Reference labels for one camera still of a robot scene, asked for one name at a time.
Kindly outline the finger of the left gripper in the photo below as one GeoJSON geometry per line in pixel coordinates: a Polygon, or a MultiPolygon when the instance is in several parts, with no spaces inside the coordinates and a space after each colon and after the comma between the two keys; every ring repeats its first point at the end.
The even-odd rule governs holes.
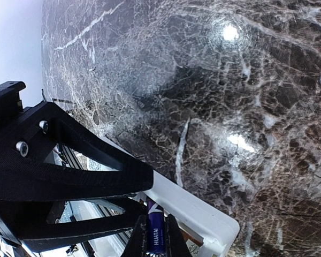
{"type": "Polygon", "coordinates": [[[147,213],[129,198],[108,202],[122,208],[122,214],[55,223],[47,221],[52,202],[0,201],[0,237],[12,246],[25,244],[33,252],[44,252],[127,231],[147,213]]]}
{"type": "Polygon", "coordinates": [[[59,106],[26,111],[0,105],[0,200],[60,201],[114,198],[149,190],[150,165],[104,142],[59,106]],[[109,167],[87,171],[46,161],[63,145],[109,167]]]}

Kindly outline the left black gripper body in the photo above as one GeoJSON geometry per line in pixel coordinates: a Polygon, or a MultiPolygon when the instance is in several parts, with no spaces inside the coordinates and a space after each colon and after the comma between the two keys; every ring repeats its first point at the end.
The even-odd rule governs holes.
{"type": "Polygon", "coordinates": [[[27,143],[13,138],[10,127],[22,113],[19,92],[24,88],[23,82],[0,85],[0,235],[6,241],[23,240],[27,198],[21,164],[27,156],[27,143]]]}

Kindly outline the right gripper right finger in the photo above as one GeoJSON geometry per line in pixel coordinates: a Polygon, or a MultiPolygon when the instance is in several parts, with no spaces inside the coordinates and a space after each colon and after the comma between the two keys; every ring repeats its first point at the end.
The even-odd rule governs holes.
{"type": "Polygon", "coordinates": [[[165,217],[165,249],[167,257],[192,257],[175,217],[165,217]]]}

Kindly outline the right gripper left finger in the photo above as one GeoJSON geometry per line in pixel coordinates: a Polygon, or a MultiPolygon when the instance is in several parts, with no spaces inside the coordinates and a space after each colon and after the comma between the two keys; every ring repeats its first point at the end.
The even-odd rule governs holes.
{"type": "Polygon", "coordinates": [[[145,257],[147,255],[147,217],[141,215],[121,257],[145,257]]]}

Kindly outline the white remote control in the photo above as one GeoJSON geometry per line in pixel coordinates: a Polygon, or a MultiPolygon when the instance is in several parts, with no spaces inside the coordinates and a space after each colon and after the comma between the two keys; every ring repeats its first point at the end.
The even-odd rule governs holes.
{"type": "MultiPolygon", "coordinates": [[[[78,157],[86,159],[89,171],[115,171],[82,154],[75,154],[68,147],[57,146],[52,150],[46,162],[84,169],[78,157]]],[[[153,188],[138,193],[133,199],[145,201],[147,197],[164,208],[164,214],[172,214],[183,232],[186,245],[192,256],[227,256],[240,231],[238,222],[210,206],[206,202],[187,192],[163,175],[154,171],[153,188]]],[[[85,218],[108,217],[117,214],[102,203],[72,201],[65,204],[60,222],[80,221],[85,218]]],[[[130,231],[112,236],[94,239],[78,244],[74,250],[67,250],[68,256],[120,256],[130,237],[130,231]]]]}

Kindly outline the purple blue battery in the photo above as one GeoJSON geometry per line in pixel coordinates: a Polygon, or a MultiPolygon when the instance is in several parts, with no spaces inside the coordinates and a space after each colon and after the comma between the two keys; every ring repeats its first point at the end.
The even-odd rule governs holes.
{"type": "Polygon", "coordinates": [[[165,255],[164,209],[150,198],[148,208],[148,252],[155,256],[165,255]]]}

